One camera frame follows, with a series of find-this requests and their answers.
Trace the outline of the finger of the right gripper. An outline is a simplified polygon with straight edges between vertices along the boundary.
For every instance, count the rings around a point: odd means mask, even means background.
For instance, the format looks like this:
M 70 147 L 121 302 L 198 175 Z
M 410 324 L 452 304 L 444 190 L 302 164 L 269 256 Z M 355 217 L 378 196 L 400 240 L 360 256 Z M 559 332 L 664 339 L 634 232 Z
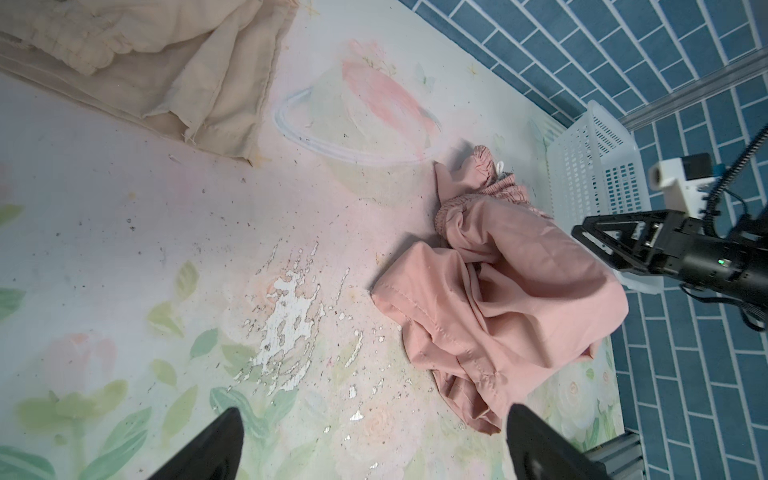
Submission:
M 662 274 L 662 270 L 654 260 L 656 249 L 647 242 L 630 246 L 599 243 L 591 245 L 590 251 L 610 268 L 619 272 L 640 276 Z
M 571 235 L 592 252 L 641 252 L 650 248 L 656 221 L 651 211 L 589 216 Z

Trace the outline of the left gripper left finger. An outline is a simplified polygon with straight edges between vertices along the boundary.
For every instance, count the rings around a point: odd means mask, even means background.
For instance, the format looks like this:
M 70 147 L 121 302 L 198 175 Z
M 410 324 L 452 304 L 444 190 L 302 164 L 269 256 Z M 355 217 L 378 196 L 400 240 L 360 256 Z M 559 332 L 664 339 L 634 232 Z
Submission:
M 235 480 L 244 445 L 244 424 L 236 407 L 226 409 L 150 476 L 151 480 Z

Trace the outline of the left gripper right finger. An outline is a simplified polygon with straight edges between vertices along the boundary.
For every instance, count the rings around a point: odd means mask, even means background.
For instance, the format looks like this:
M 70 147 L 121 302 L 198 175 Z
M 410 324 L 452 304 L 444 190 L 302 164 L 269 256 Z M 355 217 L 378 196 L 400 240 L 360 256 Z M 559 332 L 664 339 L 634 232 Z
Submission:
M 603 479 L 599 467 L 524 404 L 513 404 L 506 423 L 507 445 L 518 479 Z

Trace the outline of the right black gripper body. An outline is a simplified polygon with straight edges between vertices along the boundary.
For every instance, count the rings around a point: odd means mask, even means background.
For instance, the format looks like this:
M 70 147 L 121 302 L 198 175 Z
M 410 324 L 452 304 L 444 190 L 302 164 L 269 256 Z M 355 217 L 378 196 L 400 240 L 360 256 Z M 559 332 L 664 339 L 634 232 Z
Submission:
M 653 211 L 648 270 L 692 286 L 724 288 L 741 277 L 741 246 L 706 235 L 699 219 L 674 210 Z

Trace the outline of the white plastic basket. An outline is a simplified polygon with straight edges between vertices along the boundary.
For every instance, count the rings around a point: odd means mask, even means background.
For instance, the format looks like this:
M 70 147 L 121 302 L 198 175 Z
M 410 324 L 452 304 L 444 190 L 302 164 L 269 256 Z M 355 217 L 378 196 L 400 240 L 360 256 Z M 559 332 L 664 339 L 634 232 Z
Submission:
M 554 140 L 546 157 L 554 222 L 580 254 L 630 290 L 661 294 L 661 276 L 614 270 L 571 235 L 589 216 L 653 212 L 639 148 L 628 130 L 591 100 L 583 116 Z

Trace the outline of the pink shorts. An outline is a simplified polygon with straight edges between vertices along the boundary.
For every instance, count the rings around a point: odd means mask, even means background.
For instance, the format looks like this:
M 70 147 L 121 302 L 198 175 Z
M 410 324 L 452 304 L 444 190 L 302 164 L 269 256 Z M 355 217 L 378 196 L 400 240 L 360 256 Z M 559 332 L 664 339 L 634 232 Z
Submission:
M 536 209 L 513 176 L 498 174 L 487 147 L 434 172 L 442 245 L 411 245 L 371 297 L 453 412 L 493 435 L 512 405 L 594 358 L 628 302 L 607 266 Z

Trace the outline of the beige shorts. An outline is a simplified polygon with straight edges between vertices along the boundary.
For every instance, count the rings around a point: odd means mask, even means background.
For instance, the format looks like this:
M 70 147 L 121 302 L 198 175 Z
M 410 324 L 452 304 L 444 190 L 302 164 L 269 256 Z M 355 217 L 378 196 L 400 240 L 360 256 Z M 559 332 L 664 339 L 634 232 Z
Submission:
M 5 1 L 1 68 L 200 150 L 258 147 L 294 1 Z

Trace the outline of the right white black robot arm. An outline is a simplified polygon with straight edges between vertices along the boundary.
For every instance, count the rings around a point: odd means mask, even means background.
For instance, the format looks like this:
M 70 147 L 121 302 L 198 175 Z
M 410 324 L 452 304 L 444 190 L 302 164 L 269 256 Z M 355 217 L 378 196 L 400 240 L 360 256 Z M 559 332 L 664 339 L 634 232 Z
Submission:
M 691 298 L 740 310 L 743 322 L 767 329 L 767 211 L 743 214 L 727 236 L 716 231 L 723 194 L 767 141 L 762 128 L 705 195 L 702 217 L 675 210 L 590 216 L 572 228 L 583 246 L 619 272 L 663 276 Z

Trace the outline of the aluminium front rail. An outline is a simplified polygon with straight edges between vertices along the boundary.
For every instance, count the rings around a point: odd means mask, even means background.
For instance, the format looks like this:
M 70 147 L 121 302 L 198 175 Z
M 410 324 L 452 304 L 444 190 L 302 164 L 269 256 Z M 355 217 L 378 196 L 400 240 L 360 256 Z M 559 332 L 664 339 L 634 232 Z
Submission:
M 637 433 L 624 434 L 592 448 L 586 457 L 601 467 L 614 480 L 644 480 L 646 463 L 641 437 Z

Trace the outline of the right aluminium corner post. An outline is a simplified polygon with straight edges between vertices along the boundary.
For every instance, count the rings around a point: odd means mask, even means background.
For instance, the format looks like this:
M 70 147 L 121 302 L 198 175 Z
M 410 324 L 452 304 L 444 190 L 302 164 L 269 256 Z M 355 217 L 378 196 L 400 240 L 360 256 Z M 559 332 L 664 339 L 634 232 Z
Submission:
M 735 62 L 625 115 L 619 122 L 635 131 L 672 113 L 767 72 L 767 47 L 741 56 Z

